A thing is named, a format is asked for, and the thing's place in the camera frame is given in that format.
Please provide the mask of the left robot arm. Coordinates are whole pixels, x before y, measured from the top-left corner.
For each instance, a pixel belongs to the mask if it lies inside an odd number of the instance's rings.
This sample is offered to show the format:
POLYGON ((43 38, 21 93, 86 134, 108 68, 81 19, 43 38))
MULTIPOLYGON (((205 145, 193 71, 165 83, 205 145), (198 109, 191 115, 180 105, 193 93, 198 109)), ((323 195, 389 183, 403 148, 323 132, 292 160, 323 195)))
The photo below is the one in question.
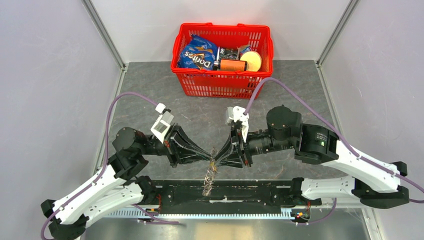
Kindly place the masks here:
POLYGON ((41 203, 46 217, 40 237, 49 230, 54 240, 75 240, 97 220, 122 207, 149 205, 159 199, 157 188, 148 176, 139 176, 148 156, 165 156, 172 167, 201 160, 211 154, 195 144, 181 126, 173 124, 151 134, 123 127, 112 142, 115 154, 106 156, 103 165, 89 180, 59 200, 41 203))

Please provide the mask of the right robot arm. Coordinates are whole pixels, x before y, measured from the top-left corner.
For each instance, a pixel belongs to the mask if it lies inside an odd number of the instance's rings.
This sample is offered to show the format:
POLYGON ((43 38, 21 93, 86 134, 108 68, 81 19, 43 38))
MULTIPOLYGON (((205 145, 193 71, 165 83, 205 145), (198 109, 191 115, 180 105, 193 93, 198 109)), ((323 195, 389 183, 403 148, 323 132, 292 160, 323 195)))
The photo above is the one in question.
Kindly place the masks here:
POLYGON ((248 117, 242 107, 229 107, 226 114, 231 129, 213 158, 217 167, 249 167, 253 156, 293 150, 296 160, 344 173, 339 178, 293 178, 288 197, 295 205, 322 198, 352 198, 368 207, 390 209, 410 201, 409 190, 400 183, 407 175, 404 162, 384 163, 372 157, 364 161, 335 132, 303 123, 299 112, 283 105, 274 107, 266 114, 267 128, 253 132, 248 130, 248 117))

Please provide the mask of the red plastic shopping basket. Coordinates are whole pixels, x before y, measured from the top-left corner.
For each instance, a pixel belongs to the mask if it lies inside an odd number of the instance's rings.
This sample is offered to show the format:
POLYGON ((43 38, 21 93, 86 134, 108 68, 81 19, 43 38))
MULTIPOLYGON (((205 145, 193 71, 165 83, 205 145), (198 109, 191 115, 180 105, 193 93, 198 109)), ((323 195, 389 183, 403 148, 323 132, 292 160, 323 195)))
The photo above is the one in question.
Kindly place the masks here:
POLYGON ((271 30, 266 25, 182 23, 174 41, 170 68, 187 96, 249 99, 256 86, 272 75, 273 58, 271 30), (181 53, 193 35, 230 49, 249 44, 261 56, 261 67, 258 71, 181 68, 181 53))

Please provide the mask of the orange can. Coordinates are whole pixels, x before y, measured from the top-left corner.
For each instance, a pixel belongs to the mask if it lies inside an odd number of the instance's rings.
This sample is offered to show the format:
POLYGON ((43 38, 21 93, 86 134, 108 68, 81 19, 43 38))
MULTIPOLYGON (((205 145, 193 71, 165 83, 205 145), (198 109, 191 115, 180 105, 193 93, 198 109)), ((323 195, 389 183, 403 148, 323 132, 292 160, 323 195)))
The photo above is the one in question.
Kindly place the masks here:
POLYGON ((227 72, 244 72, 247 70, 248 64, 246 61, 236 59, 221 59, 218 64, 220 71, 227 72))

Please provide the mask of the blue Doritos chip bag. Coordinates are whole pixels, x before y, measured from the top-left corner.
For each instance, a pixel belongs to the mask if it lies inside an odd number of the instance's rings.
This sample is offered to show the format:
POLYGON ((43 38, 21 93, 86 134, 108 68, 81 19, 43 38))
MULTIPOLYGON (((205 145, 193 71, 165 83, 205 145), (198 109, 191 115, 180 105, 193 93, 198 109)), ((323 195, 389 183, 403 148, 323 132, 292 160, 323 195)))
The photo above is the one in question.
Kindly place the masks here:
POLYGON ((181 51, 177 66, 185 69, 212 71, 217 60, 218 47, 211 41, 192 35, 191 41, 181 51))

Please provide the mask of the round yellow lid container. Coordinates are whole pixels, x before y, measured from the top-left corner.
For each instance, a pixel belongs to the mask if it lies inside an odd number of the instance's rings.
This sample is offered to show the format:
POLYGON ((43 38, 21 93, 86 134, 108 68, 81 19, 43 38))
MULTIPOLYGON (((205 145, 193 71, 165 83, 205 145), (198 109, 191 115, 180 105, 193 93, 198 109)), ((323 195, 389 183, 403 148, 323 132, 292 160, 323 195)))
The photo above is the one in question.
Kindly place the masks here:
POLYGON ((241 61, 247 63, 246 71, 257 72, 262 66, 262 57, 256 51, 247 51, 240 57, 241 61))

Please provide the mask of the dark printed snack packet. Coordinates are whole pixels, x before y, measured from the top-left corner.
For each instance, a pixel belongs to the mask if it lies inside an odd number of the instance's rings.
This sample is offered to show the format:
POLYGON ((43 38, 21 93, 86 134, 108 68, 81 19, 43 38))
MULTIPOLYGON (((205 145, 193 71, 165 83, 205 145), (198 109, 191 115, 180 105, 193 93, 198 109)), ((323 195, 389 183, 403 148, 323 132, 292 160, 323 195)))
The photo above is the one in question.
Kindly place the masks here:
POLYGON ((238 50, 233 48, 218 47, 216 60, 220 61, 221 59, 238 60, 238 50))

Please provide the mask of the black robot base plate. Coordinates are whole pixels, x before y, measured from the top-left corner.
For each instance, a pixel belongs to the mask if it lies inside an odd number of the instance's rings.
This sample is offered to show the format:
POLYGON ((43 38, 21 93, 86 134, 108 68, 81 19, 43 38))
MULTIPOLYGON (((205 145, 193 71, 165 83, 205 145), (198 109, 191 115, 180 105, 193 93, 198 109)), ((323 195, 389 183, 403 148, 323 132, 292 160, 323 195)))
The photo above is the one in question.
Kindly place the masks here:
POLYGON ((324 198, 301 195, 299 180, 216 180, 202 196, 202 180, 153 180, 155 191, 137 205, 162 214, 262 214, 283 208, 322 206, 324 198))

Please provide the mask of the left aluminium frame post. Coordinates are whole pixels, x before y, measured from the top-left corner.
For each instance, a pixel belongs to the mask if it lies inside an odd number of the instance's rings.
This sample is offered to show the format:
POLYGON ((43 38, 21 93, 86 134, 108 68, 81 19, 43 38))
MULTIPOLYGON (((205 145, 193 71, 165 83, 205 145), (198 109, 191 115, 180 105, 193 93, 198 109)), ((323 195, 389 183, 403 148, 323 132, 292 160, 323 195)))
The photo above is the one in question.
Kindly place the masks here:
POLYGON ((88 15, 90 16, 91 20, 93 21, 97 31, 99 32, 101 38, 104 40, 107 48, 109 49, 110 53, 112 54, 112 57, 114 58, 116 64, 119 66, 121 70, 124 70, 126 67, 126 63, 124 62, 123 58, 121 57, 116 45, 114 44, 108 30, 106 29, 106 26, 104 25, 94 3, 92 0, 82 0, 82 4, 84 5, 86 11, 88 12, 88 15))

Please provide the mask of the aluminium frame post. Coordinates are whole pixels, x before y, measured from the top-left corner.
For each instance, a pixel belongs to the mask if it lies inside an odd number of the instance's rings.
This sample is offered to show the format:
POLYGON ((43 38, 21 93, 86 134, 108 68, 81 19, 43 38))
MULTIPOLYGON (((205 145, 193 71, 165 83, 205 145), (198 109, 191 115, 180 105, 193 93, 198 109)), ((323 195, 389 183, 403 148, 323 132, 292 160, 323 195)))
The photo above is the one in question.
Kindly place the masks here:
POLYGON ((86 11, 88 12, 88 15, 90 16, 91 20, 93 21, 97 31, 99 32, 101 38, 104 40, 107 48, 109 49, 110 53, 112 54, 112 57, 114 58, 116 64, 119 66, 121 70, 124 70, 126 67, 126 63, 124 62, 123 58, 121 57, 116 45, 114 44, 108 30, 106 29, 106 26, 104 25, 94 3, 92 0, 82 0, 82 4, 84 5, 86 11))
POLYGON ((332 34, 330 35, 326 45, 324 46, 321 54, 319 55, 318 59, 315 61, 317 67, 321 67, 325 60, 327 59, 328 55, 330 54, 331 50, 333 49, 336 41, 338 40, 340 34, 344 30, 346 24, 348 23, 349 19, 351 18, 353 12, 355 11, 355 8, 357 7, 360 0, 350 0, 348 2, 348 5, 346 6, 345 10, 343 11, 339 21, 337 22, 332 34))

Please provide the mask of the right aluminium frame post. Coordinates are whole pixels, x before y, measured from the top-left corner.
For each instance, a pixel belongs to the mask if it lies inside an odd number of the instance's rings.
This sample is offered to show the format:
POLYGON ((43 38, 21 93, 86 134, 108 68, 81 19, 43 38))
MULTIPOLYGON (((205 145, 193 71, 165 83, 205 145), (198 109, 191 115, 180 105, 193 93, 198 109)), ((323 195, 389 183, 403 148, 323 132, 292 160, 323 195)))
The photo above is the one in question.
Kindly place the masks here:
POLYGON ((355 11, 355 8, 357 7, 360 0, 350 0, 348 2, 348 5, 346 6, 345 10, 343 11, 339 21, 337 22, 332 34, 330 35, 326 45, 324 46, 321 54, 319 55, 318 59, 315 61, 317 67, 321 67, 325 60, 327 59, 328 55, 330 54, 331 50, 333 49, 336 41, 338 40, 340 34, 344 30, 346 24, 348 23, 349 19, 351 18, 353 12, 355 11))

